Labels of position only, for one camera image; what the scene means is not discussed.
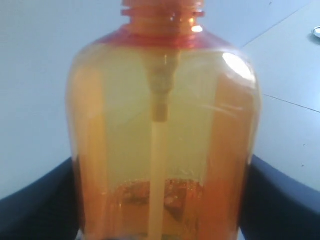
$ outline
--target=transparent bottle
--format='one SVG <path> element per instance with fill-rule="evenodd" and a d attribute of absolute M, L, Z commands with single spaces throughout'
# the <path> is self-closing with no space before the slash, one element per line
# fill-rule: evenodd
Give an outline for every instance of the transparent bottle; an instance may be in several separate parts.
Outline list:
<path fill-rule="evenodd" d="M 66 105 L 86 240 L 235 240 L 260 113 L 246 58 L 202 0 L 123 0 L 85 47 Z"/>

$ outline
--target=white table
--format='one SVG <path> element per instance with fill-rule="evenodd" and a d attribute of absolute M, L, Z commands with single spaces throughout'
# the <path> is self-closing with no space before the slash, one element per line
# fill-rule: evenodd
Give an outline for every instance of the white table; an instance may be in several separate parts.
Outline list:
<path fill-rule="evenodd" d="M 263 92 L 254 153 L 320 191 L 320 26 L 315 0 L 244 47 Z"/>

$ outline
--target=bottle neck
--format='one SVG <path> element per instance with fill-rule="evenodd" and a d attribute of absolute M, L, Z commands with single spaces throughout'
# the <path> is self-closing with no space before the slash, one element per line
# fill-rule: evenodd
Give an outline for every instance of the bottle neck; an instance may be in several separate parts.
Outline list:
<path fill-rule="evenodd" d="M 130 17 L 125 28 L 133 34 L 175 36 L 199 32 L 197 18 L 204 12 L 192 7 L 168 9 L 148 6 L 125 9 L 122 15 Z"/>

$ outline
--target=white wall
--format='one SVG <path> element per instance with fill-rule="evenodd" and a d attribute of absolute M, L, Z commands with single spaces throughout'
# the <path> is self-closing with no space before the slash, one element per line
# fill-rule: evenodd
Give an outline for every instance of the white wall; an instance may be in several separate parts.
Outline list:
<path fill-rule="evenodd" d="M 201 22 L 243 46 L 308 2 L 207 0 Z M 126 22 L 120 9 L 119 0 L 0 0 L 0 199 L 70 156 L 64 94 L 72 58 Z"/>

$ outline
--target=bottle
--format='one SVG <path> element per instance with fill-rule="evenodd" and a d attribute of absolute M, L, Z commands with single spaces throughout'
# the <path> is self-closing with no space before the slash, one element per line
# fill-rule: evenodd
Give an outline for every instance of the bottle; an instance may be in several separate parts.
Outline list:
<path fill-rule="evenodd" d="M 130 21 L 75 58 L 66 93 L 86 240 L 236 240 L 261 97 L 203 0 L 122 0 Z"/>

